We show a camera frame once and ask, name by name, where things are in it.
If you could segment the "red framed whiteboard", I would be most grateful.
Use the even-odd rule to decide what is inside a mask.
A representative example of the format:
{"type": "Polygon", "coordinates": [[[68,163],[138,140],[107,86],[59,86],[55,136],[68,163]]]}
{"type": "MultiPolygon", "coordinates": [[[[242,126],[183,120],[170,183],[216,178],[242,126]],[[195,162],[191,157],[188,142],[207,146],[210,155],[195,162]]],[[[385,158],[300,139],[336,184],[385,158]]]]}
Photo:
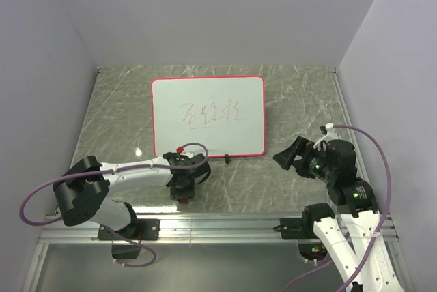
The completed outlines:
{"type": "Polygon", "coordinates": [[[259,76],[156,78],[151,83],[154,153],[187,143],[212,158],[266,152],[266,88],[259,76]]]}

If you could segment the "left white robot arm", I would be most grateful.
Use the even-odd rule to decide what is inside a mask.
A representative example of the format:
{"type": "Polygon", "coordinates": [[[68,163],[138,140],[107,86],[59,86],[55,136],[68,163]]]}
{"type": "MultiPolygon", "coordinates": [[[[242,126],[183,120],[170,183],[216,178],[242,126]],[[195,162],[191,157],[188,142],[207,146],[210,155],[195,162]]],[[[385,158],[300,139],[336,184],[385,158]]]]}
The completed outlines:
{"type": "Polygon", "coordinates": [[[70,179],[53,184],[53,192],[67,227],[90,221],[130,239],[139,233],[141,224],[132,205],[115,201],[114,194],[135,188],[166,187],[170,199],[187,203],[194,198],[195,186],[210,174],[203,154],[167,152],[151,160],[125,164],[98,162],[95,156],[88,156],[66,173],[70,179]]]}

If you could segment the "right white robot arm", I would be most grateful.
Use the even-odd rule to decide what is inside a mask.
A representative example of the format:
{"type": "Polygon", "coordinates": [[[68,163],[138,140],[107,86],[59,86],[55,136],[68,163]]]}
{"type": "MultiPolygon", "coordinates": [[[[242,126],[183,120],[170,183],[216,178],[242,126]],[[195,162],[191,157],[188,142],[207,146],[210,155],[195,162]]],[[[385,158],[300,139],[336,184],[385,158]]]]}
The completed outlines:
{"type": "Polygon", "coordinates": [[[368,182],[358,176],[353,144],[301,136],[274,161],[285,170],[326,184],[335,207],[308,205],[302,212],[305,235],[325,246],[343,280],[340,291],[402,291],[380,231],[383,216],[368,182]]]}

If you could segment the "aluminium front rail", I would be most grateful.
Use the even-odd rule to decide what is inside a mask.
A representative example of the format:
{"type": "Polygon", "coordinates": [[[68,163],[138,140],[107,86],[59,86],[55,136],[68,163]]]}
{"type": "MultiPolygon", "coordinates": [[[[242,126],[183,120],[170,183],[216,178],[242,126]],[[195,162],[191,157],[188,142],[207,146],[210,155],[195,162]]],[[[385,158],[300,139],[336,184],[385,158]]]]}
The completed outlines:
{"type": "MultiPolygon", "coordinates": [[[[148,246],[156,244],[282,244],[281,233],[274,228],[282,218],[300,218],[299,213],[254,214],[139,214],[142,220],[158,220],[156,240],[141,241],[148,246]]],[[[85,222],[66,227],[57,222],[43,227],[40,244],[115,244],[126,242],[103,237],[99,224],[85,222]]]]}

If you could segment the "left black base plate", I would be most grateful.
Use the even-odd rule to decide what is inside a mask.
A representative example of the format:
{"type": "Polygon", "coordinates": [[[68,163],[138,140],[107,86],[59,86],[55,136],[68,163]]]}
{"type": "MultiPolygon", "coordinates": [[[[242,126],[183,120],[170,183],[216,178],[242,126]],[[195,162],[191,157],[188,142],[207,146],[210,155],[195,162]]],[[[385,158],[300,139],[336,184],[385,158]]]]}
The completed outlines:
{"type": "MultiPolygon", "coordinates": [[[[135,241],[156,241],[159,237],[160,220],[152,219],[137,219],[126,228],[117,231],[125,239],[135,241]]],[[[102,241],[123,241],[121,237],[112,233],[107,227],[100,226],[98,232],[98,240],[102,241]]]]}

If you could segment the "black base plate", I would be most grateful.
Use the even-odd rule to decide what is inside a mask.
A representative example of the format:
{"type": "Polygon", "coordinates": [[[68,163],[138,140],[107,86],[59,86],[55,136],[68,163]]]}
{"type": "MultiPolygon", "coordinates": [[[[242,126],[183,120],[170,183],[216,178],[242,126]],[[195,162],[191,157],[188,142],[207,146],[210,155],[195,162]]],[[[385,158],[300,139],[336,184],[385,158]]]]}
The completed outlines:
{"type": "Polygon", "coordinates": [[[309,228],[309,224],[302,218],[281,218],[279,224],[273,228],[281,234],[282,240],[307,240],[317,237],[309,228]]]}
{"type": "MultiPolygon", "coordinates": [[[[125,239],[135,241],[156,241],[159,237],[160,220],[152,219],[137,219],[126,228],[117,231],[125,239]]],[[[98,240],[102,241],[123,241],[121,237],[112,233],[107,227],[100,226],[98,232],[98,240]]]]}

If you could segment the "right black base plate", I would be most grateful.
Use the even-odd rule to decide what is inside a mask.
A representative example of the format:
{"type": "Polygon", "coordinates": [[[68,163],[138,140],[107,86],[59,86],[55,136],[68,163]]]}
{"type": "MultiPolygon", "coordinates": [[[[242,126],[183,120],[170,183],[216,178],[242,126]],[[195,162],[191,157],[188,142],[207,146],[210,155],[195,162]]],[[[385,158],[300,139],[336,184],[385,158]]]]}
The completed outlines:
{"type": "Polygon", "coordinates": [[[307,240],[317,237],[309,228],[309,224],[302,218],[281,218],[279,224],[273,228],[281,234],[282,240],[307,240]]]}

